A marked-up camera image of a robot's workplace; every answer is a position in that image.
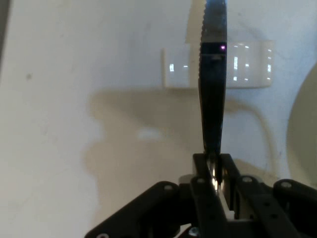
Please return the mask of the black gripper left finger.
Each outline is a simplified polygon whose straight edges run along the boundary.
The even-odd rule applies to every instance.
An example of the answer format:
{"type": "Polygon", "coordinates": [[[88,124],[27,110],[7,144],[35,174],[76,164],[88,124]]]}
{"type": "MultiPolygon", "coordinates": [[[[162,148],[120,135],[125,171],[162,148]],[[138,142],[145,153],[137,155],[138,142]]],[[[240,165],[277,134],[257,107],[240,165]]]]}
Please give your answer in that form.
{"type": "Polygon", "coordinates": [[[196,174],[179,185],[161,181],[90,230],[88,238],[173,238],[191,224],[200,238],[226,238],[228,225],[210,184],[208,163],[220,165],[220,156],[195,154],[196,174]]]}

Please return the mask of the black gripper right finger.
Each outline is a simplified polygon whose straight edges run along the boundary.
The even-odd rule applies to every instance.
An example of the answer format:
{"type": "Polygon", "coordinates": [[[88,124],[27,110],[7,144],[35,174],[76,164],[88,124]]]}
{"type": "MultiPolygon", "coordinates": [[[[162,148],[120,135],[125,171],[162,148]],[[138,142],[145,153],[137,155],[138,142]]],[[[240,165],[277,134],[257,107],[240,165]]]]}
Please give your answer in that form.
{"type": "Polygon", "coordinates": [[[315,238],[317,191],[292,179],[272,187],[253,176],[241,175],[229,154],[220,155],[221,188],[235,219],[260,225],[268,238],[315,238]]]}

